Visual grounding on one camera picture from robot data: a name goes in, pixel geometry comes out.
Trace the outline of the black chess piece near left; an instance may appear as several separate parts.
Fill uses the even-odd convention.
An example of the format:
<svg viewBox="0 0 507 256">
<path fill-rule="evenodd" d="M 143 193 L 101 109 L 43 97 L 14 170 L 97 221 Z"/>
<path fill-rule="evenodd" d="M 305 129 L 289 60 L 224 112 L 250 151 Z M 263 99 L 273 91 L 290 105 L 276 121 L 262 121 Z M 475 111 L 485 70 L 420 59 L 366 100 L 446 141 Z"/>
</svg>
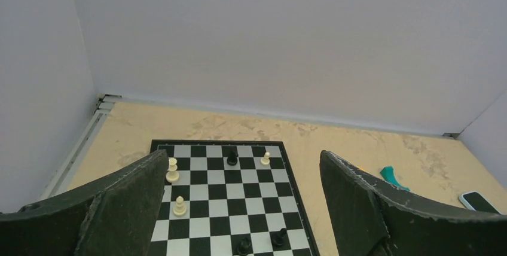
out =
<svg viewBox="0 0 507 256">
<path fill-rule="evenodd" d="M 242 238 L 236 245 L 236 254 L 246 256 L 251 253 L 252 242 L 249 238 Z"/>
</svg>

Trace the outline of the phone in light blue case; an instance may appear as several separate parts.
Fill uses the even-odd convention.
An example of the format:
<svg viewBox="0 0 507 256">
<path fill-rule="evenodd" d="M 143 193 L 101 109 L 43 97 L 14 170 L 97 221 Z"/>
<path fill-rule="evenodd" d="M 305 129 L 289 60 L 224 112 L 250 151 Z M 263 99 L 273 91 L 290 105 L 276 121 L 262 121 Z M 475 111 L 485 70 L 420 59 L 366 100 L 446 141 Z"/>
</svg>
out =
<svg viewBox="0 0 507 256">
<path fill-rule="evenodd" d="M 470 191 L 459 196 L 460 203 L 469 210 L 500 214 L 500 212 L 479 192 Z"/>
</svg>

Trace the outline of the black chess piece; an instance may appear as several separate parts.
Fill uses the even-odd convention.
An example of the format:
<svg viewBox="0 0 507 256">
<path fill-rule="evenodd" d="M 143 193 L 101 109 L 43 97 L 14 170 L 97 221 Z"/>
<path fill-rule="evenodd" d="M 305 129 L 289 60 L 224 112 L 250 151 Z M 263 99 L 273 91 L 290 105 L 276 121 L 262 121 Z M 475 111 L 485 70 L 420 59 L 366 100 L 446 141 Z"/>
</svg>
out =
<svg viewBox="0 0 507 256">
<path fill-rule="evenodd" d="M 242 238 L 236 245 L 236 254 L 246 256 L 251 253 L 252 242 L 249 238 Z"/>
<path fill-rule="evenodd" d="M 287 235 L 287 229 L 281 228 L 279 231 L 273 231 L 270 233 L 271 244 L 275 248 L 280 248 L 285 244 L 285 236 Z"/>
<path fill-rule="evenodd" d="M 238 153 L 236 150 L 229 150 L 229 155 L 227 157 L 227 164 L 230 166 L 235 166 L 238 163 Z"/>
</svg>

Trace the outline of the white chess pawn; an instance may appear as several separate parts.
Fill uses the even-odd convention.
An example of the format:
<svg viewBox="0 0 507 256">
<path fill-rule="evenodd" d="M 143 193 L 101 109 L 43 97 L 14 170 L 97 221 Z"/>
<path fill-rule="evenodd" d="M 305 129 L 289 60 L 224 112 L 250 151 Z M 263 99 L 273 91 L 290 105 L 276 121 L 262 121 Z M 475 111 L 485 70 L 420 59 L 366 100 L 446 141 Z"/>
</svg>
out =
<svg viewBox="0 0 507 256">
<path fill-rule="evenodd" d="M 264 166 L 270 165 L 270 153 L 269 152 L 264 153 L 264 155 L 260 159 L 260 163 Z"/>
<path fill-rule="evenodd" d="M 182 196 L 178 196 L 175 200 L 175 205 L 173 207 L 173 214 L 177 217 L 182 217 L 187 213 L 187 206 L 185 204 L 185 200 Z"/>
</svg>

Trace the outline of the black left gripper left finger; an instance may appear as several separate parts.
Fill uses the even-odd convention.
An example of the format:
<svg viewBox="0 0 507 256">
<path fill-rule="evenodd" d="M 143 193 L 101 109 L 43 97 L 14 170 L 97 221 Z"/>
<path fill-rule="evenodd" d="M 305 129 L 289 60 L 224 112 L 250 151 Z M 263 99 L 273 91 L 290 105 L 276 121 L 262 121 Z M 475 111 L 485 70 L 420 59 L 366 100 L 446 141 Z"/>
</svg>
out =
<svg viewBox="0 0 507 256">
<path fill-rule="evenodd" d="M 120 170 L 1 215 L 2 255 L 146 255 L 169 158 L 157 150 Z"/>
</svg>

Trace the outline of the black chess piece near right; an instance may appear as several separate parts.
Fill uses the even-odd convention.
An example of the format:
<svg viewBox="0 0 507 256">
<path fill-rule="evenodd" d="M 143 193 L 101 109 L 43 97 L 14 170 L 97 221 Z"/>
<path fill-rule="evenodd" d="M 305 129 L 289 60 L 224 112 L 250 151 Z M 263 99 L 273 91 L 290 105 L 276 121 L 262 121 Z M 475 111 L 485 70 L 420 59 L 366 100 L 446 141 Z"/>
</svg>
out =
<svg viewBox="0 0 507 256">
<path fill-rule="evenodd" d="M 280 248 L 285 244 L 285 236 L 287 235 L 287 229 L 281 228 L 279 231 L 273 231 L 270 233 L 271 244 L 275 248 Z"/>
</svg>

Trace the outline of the black chess piece far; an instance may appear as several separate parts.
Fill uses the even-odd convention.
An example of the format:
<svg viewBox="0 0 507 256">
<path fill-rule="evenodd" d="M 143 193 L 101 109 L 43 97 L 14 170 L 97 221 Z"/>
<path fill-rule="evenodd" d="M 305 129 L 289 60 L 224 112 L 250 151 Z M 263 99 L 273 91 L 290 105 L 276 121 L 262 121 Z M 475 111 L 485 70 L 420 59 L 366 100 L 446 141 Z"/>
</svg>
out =
<svg viewBox="0 0 507 256">
<path fill-rule="evenodd" d="M 229 155 L 227 157 L 227 164 L 230 166 L 235 166 L 238 163 L 238 153 L 236 150 L 229 150 Z"/>
</svg>

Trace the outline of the black white chessboard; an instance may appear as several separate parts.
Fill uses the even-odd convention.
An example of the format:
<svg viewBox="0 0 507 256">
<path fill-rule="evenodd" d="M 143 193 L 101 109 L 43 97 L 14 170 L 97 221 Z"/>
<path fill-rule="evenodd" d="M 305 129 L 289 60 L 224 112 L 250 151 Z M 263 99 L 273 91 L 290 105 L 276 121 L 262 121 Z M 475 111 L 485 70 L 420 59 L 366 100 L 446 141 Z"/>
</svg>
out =
<svg viewBox="0 0 507 256">
<path fill-rule="evenodd" d="M 149 255 L 237 255 L 242 238 L 249 255 L 318 255 L 319 250 L 288 159 L 277 141 L 154 140 L 178 160 L 179 180 L 166 183 Z M 238 163 L 227 164 L 229 150 Z M 260 163 L 270 153 L 270 165 Z M 173 214 L 178 196 L 187 213 Z M 275 248 L 270 233 L 287 229 Z"/>
</svg>

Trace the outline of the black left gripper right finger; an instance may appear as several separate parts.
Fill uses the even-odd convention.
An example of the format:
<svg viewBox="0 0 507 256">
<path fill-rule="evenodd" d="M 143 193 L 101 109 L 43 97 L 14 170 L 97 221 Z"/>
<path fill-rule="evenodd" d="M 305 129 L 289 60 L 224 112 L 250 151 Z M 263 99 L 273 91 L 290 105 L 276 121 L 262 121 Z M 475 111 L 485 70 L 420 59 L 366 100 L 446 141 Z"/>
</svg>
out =
<svg viewBox="0 0 507 256">
<path fill-rule="evenodd" d="M 505 255 L 506 216 L 436 202 L 330 151 L 320 177 L 340 255 Z"/>
</svg>

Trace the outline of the white chess pawn near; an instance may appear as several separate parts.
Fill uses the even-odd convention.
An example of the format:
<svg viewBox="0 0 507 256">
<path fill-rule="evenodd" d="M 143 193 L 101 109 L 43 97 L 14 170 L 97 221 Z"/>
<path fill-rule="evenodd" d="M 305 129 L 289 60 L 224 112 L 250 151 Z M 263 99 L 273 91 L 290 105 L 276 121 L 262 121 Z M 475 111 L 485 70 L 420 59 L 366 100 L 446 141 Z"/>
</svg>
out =
<svg viewBox="0 0 507 256">
<path fill-rule="evenodd" d="M 173 214 L 177 217 L 182 217 L 187 213 L 187 206 L 185 204 L 185 200 L 182 196 L 178 196 L 175 200 L 175 205 L 173 207 Z"/>
</svg>

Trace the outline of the white chess pawn far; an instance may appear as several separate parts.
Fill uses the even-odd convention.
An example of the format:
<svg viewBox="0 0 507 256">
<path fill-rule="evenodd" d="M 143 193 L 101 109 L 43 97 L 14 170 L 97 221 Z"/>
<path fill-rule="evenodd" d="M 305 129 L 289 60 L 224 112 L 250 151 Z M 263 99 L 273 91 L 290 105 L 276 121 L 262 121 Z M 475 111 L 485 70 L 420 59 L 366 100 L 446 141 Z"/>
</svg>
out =
<svg viewBox="0 0 507 256">
<path fill-rule="evenodd" d="M 270 153 L 269 152 L 264 153 L 264 155 L 260 159 L 260 163 L 264 166 L 270 165 Z"/>
</svg>

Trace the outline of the teal curved block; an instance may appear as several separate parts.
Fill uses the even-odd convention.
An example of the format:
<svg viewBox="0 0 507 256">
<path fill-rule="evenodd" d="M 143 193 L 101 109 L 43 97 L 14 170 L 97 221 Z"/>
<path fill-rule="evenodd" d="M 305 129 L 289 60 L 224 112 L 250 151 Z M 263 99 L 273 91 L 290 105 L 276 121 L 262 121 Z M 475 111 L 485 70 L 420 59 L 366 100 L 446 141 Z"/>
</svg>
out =
<svg viewBox="0 0 507 256">
<path fill-rule="evenodd" d="M 383 179 L 386 182 L 388 182 L 400 189 L 403 189 L 405 191 L 410 191 L 410 189 L 408 187 L 404 187 L 403 185 L 401 185 L 397 181 L 397 179 L 395 177 L 395 173 L 394 173 L 394 168 L 392 166 L 385 166 L 384 168 L 382 168 L 382 170 L 380 171 L 380 175 L 383 177 Z"/>
</svg>

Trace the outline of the white chess piece tall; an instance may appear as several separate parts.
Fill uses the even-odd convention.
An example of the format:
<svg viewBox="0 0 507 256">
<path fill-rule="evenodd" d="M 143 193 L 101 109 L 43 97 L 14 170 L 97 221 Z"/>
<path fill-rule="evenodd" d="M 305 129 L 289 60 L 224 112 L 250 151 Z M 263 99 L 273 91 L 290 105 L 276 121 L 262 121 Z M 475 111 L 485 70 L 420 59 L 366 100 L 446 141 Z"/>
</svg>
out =
<svg viewBox="0 0 507 256">
<path fill-rule="evenodd" d="M 179 171 L 178 171 L 178 160 L 174 157 L 169 158 L 169 166 L 166 173 L 166 181 L 169 183 L 174 183 L 179 180 Z"/>
</svg>

